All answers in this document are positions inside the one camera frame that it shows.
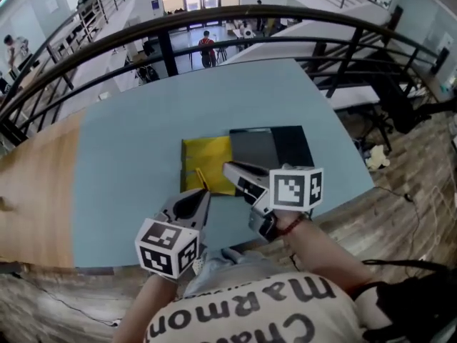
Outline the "person's right forearm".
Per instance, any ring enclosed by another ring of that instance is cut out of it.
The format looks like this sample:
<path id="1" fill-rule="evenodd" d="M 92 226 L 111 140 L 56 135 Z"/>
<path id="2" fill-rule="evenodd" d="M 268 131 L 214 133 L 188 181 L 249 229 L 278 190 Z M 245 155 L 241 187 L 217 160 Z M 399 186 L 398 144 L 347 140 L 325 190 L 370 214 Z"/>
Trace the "person's right forearm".
<path id="1" fill-rule="evenodd" d="M 354 255 L 300 212 L 276 210 L 281 238 L 298 257 L 303 268 L 328 279 L 347 294 L 377 282 L 376 275 Z"/>

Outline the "person's left forearm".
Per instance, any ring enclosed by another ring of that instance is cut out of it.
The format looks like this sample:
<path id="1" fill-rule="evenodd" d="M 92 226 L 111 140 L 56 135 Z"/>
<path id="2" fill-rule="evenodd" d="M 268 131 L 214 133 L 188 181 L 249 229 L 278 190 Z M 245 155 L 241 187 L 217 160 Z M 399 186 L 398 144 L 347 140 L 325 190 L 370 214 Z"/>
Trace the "person's left forearm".
<path id="1" fill-rule="evenodd" d="M 175 299 L 177 289 L 176 282 L 157 274 L 150 276 L 122 318 L 111 343 L 143 343 L 151 320 Z"/>

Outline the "black office chair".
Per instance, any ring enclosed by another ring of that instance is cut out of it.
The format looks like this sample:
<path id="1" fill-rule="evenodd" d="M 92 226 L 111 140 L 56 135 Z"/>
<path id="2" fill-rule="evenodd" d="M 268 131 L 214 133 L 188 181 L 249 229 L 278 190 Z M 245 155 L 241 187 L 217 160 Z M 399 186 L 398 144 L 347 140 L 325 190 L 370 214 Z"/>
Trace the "black office chair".
<path id="1" fill-rule="evenodd" d="M 391 76 L 377 75 L 371 86 L 380 99 L 381 108 L 393 120 L 396 131 L 407 134 L 434 114 L 453 112 L 457 114 L 457 91 L 451 99 L 434 104 L 423 104 L 416 109 L 400 86 Z"/>

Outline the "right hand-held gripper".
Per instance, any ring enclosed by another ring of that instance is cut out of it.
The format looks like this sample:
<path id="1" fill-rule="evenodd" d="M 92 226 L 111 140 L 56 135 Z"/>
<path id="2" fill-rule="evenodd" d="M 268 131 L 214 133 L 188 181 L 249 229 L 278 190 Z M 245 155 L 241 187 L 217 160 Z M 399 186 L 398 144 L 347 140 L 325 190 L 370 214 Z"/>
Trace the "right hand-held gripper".
<path id="1" fill-rule="evenodd" d="M 322 203 L 322 168 L 284 164 L 280 169 L 264 169 L 228 161 L 223 175 L 251 206 L 249 228 L 268 242 L 279 236 L 276 210 L 303 214 Z"/>

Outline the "white printed t-shirt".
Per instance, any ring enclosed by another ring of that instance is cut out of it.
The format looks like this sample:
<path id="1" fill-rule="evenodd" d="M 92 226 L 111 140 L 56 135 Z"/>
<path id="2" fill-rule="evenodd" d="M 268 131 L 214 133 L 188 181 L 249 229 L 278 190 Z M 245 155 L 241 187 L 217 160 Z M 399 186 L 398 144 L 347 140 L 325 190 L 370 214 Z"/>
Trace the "white printed t-shirt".
<path id="1" fill-rule="evenodd" d="M 178 299 L 144 343 L 365 343 L 356 305 L 333 282 L 287 272 Z"/>

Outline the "cream crumpled cloth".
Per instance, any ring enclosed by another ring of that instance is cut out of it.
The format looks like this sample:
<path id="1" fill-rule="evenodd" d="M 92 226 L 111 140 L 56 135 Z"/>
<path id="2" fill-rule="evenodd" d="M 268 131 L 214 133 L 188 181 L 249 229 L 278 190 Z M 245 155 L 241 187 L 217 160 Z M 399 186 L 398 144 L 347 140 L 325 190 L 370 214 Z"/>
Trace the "cream crumpled cloth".
<path id="1" fill-rule="evenodd" d="M 375 145 L 370 151 L 368 158 L 365 159 L 367 168 L 370 171 L 384 169 L 389 167 L 391 162 L 384 153 L 383 145 Z"/>

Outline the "black chest-mounted device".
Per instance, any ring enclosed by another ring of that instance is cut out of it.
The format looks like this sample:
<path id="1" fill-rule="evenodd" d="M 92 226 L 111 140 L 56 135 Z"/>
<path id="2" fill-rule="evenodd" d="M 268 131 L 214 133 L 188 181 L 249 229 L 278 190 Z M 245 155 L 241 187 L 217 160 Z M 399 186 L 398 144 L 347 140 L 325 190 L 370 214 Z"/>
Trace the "black chest-mounted device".
<path id="1" fill-rule="evenodd" d="M 457 267 L 424 260 L 368 259 L 365 265 L 393 265 L 429 271 L 396 284 L 376 282 L 358 290 L 357 297 L 375 289 L 374 307 L 388 323 L 369 327 L 363 338 L 370 343 L 457 343 Z"/>

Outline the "black and yellow box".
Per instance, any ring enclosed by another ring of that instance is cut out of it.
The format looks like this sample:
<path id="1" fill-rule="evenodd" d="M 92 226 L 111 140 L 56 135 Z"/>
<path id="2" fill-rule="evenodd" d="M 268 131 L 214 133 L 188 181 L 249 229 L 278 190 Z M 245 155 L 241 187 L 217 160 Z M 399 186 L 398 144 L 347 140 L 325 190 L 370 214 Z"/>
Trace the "black and yellow box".
<path id="1" fill-rule="evenodd" d="M 199 167 L 212 194 L 240 196 L 241 192 L 222 173 L 223 164 L 228 161 L 264 169 L 279 169 L 284 164 L 314 166 L 301 126 L 232 129 L 226 136 L 181 141 L 180 190 L 203 188 L 195 172 Z"/>

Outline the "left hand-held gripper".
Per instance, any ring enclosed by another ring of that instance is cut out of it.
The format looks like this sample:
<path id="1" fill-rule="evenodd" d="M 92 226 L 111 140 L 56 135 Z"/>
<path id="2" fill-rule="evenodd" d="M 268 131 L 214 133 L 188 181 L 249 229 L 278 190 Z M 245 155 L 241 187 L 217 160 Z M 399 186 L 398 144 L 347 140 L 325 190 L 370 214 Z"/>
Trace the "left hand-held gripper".
<path id="1" fill-rule="evenodd" d="M 210 201 L 208 190 L 192 189 L 170 197 L 145 219 L 135 239 L 141 268 L 177 280 L 200 255 Z"/>

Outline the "small yellow utility knife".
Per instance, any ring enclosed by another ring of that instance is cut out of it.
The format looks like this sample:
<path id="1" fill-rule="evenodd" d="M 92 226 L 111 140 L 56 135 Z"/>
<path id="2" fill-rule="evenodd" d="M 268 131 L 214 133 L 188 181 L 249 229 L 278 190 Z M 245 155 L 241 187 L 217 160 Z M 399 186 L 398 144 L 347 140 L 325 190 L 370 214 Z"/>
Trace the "small yellow utility knife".
<path id="1" fill-rule="evenodd" d="M 197 174 L 197 177 L 199 178 L 199 181 L 201 182 L 202 187 L 206 191 L 210 192 L 211 189 L 210 189 L 209 183 L 207 182 L 206 177 L 204 176 L 202 170 L 199 167 L 196 167 L 195 172 Z"/>

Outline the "grey shorts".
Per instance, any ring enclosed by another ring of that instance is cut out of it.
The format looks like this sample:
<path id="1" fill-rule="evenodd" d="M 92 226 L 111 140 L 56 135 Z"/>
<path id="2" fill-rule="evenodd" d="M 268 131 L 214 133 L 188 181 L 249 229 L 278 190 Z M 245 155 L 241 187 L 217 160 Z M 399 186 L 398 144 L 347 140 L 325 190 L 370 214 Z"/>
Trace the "grey shorts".
<path id="1" fill-rule="evenodd" d="M 258 251 L 240 253 L 231 248 L 220 249 L 205 253 L 200 272 L 189 282 L 182 297 L 192 299 L 211 292 L 225 292 L 277 274 L 296 271 L 297 268 L 272 261 Z"/>

